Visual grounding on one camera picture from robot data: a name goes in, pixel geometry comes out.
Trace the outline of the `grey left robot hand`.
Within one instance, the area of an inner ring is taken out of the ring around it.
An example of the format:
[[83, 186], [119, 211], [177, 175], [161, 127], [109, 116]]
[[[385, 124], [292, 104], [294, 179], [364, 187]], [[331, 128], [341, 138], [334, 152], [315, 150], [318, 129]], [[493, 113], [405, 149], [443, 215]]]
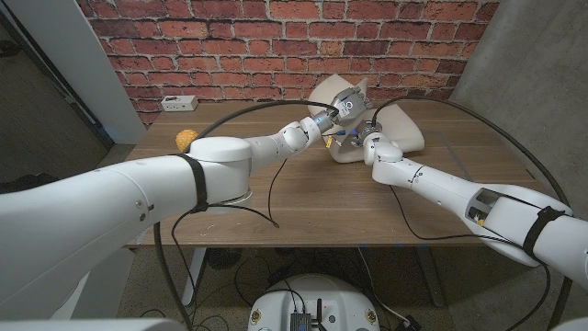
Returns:
[[371, 102], [361, 91], [359, 86], [349, 87], [338, 93], [331, 105], [338, 109], [336, 115], [330, 118], [336, 125], [342, 127], [349, 125], [361, 114], [372, 108]]

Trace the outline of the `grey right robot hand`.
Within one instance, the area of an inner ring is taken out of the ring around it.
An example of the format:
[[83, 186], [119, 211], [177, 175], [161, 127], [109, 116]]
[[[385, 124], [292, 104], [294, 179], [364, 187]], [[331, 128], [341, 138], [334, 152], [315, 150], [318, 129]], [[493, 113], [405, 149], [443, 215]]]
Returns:
[[369, 134], [381, 132], [381, 129], [381, 124], [376, 121], [361, 121], [358, 126], [350, 132], [351, 144], [357, 148], [362, 147], [365, 139], [369, 136]]

